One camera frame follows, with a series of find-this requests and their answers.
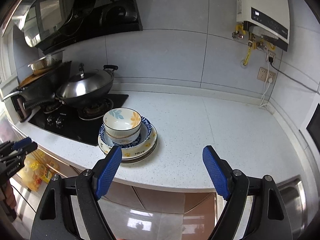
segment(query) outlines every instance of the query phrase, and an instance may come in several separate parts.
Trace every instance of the sink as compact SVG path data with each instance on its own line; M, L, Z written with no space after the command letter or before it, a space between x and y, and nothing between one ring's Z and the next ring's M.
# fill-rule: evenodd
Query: sink
M277 184L288 213L292 239L295 240L307 226L307 204L302 181L294 177Z

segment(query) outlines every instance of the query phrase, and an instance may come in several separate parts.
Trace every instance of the electrical outlet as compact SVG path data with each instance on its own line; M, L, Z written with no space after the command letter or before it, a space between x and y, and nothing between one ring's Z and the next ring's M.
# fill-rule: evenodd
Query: electrical outlet
M269 57L273 58L273 60L274 60L276 57L276 54L272 50L268 50L268 58Z
M265 82L266 79L267 79L267 82L268 82L268 79L272 78L272 82L271 83L273 83L275 81L276 74L269 70L269 76L267 77L267 73L268 73L268 70L263 68L263 67L261 67L260 70L259 70L258 79L262 80L263 82Z

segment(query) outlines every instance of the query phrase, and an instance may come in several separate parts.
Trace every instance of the plate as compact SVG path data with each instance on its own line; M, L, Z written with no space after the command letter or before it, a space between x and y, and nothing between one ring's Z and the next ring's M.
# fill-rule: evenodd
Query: plate
M145 154L154 146L156 139L156 128L147 119L145 121L142 121L140 143L134 147L122 148L122 159L133 159ZM111 139L106 135L103 125L100 127L98 145L105 154L108 154L110 149L114 146Z
M157 146L157 142L158 142L158 139L156 139L155 141L155 144L152 146L152 148L150 150L148 150L145 154L143 155L140 155L136 158L132 158L132 159L124 159L121 161L121 163L136 163L136 162L139 162L139 161L142 161L144 160L145 158L147 158L152 152L153 150L156 148Z

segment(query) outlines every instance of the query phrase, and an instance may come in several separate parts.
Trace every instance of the pot lid handle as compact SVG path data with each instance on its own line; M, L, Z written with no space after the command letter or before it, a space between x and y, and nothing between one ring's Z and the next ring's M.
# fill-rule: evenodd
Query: pot lid handle
M83 67L84 67L84 64L80 63L79 64L79 71L80 71L81 78L84 78L84 69L83 69Z
M107 68L112 69L112 71L115 71L118 69L118 66L115 65L104 65L103 70L106 70Z

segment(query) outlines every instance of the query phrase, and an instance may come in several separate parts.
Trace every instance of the stove knob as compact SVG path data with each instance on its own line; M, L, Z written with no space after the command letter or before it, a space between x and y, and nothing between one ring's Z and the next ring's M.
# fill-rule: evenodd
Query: stove knob
M54 117L52 114L50 114L47 118L48 125L53 125Z
M62 118L62 116L59 116L58 118L57 118L57 120L56 120L56 125L57 125L57 127L58 128L62 128L62 121L63 121L63 118Z

